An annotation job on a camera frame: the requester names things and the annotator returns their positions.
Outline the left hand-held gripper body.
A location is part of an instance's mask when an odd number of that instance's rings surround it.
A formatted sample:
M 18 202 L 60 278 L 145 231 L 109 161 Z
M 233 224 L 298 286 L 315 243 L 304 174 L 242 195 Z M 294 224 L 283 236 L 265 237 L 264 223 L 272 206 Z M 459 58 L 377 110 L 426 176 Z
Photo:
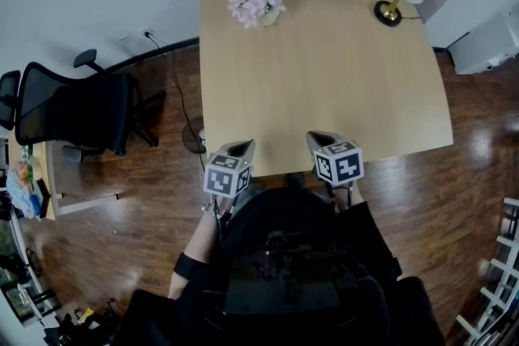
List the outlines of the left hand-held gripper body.
M 234 199 L 251 180 L 251 165 L 243 165 L 240 157 L 211 153 L 204 173 L 204 192 Z

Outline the person's black top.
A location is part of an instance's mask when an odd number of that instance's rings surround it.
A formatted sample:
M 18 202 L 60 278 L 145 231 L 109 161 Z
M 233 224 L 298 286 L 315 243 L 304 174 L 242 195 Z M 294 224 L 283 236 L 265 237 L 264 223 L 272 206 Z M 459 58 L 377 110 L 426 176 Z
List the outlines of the person's black top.
M 179 299 L 134 292 L 113 346 L 445 346 L 423 282 L 403 277 L 368 203 L 254 190 Z

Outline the pink flowers in white pot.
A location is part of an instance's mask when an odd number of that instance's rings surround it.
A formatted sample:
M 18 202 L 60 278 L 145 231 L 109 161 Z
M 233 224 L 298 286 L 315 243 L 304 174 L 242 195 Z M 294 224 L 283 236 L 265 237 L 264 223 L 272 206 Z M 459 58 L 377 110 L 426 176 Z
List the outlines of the pink flowers in white pot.
M 244 28 L 269 26 L 286 11 L 283 0 L 228 0 L 228 8 Z

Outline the pile of colourful desk clutter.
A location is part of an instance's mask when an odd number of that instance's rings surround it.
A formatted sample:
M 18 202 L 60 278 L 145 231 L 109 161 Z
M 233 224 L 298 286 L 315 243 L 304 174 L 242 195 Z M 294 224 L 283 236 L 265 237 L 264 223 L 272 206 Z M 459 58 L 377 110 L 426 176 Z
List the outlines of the pile of colourful desk clutter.
M 24 217 L 42 219 L 45 217 L 45 198 L 39 181 L 41 170 L 41 146 L 9 146 L 9 168 L 6 177 L 6 191 L 11 201 Z

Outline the beige wooden table edge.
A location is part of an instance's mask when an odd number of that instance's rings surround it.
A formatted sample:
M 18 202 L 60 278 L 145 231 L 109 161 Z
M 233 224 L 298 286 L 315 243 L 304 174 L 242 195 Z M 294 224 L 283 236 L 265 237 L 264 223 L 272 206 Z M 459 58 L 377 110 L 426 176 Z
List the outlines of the beige wooden table edge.
M 366 161 L 453 143 L 440 69 L 416 10 L 390 28 L 378 0 L 284 0 L 244 28 L 228 0 L 201 0 L 199 58 L 207 149 L 255 140 L 253 173 L 311 168 L 306 133 L 352 139 Z

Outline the person's right forearm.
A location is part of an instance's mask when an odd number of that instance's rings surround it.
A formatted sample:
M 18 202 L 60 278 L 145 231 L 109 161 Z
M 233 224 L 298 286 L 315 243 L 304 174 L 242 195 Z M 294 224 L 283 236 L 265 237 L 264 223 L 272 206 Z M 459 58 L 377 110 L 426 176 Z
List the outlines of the person's right forearm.
M 356 181 L 333 187 L 332 195 L 338 212 L 347 211 L 364 202 Z

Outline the black office chair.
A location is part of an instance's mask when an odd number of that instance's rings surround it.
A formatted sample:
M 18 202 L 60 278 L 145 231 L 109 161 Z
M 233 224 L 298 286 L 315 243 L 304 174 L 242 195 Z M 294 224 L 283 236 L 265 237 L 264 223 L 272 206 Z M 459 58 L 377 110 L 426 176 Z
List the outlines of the black office chair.
M 157 147 L 157 137 L 140 129 L 135 117 L 162 102 L 165 92 L 136 100 L 137 79 L 109 73 L 96 59 L 95 49 L 75 57 L 74 68 L 95 72 L 82 79 L 59 75 L 38 62 L 0 76 L 0 126 L 14 132 L 21 146 L 62 141 L 93 155 L 109 150 L 123 156 L 129 135 L 135 133 Z

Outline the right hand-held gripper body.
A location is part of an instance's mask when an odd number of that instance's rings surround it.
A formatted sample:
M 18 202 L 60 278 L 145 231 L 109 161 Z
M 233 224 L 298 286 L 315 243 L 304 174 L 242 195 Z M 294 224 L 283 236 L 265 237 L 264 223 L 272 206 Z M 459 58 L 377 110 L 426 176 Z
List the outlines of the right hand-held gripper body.
M 332 186 L 364 177 L 362 149 L 350 141 L 318 148 L 313 157 L 317 176 Z

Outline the person's left forearm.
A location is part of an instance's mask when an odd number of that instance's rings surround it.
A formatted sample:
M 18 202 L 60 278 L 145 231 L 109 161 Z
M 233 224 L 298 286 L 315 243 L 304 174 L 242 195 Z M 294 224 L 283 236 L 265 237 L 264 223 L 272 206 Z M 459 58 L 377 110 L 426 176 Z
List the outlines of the person's left forearm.
M 219 227 L 217 218 L 213 213 L 213 208 L 216 205 L 218 205 L 219 211 L 228 212 L 232 209 L 233 200 L 220 196 L 217 197 L 217 201 L 211 207 L 204 209 L 193 236 L 175 264 L 170 280 L 168 298 L 179 299 L 188 281 L 197 271 L 203 270 L 209 264 L 218 239 Z

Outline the black round trash bin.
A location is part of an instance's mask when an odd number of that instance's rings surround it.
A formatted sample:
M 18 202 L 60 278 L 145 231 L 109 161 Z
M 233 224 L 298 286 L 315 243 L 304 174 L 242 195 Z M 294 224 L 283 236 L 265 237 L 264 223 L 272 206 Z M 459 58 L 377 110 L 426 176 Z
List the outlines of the black round trash bin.
M 182 143 L 184 147 L 191 153 L 202 155 L 206 152 L 199 141 L 199 131 L 204 129 L 204 119 L 199 116 L 187 121 L 182 129 Z

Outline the white shelf rack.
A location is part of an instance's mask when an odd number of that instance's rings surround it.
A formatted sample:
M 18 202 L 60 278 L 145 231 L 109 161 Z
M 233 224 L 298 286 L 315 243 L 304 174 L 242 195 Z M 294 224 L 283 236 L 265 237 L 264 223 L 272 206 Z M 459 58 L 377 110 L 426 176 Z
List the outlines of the white shelf rack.
M 456 317 L 468 334 L 463 346 L 495 346 L 519 313 L 519 199 L 505 198 L 503 203 L 497 256 L 484 260 L 479 267 L 484 278 L 479 290 L 483 311 L 476 323 L 461 315 Z

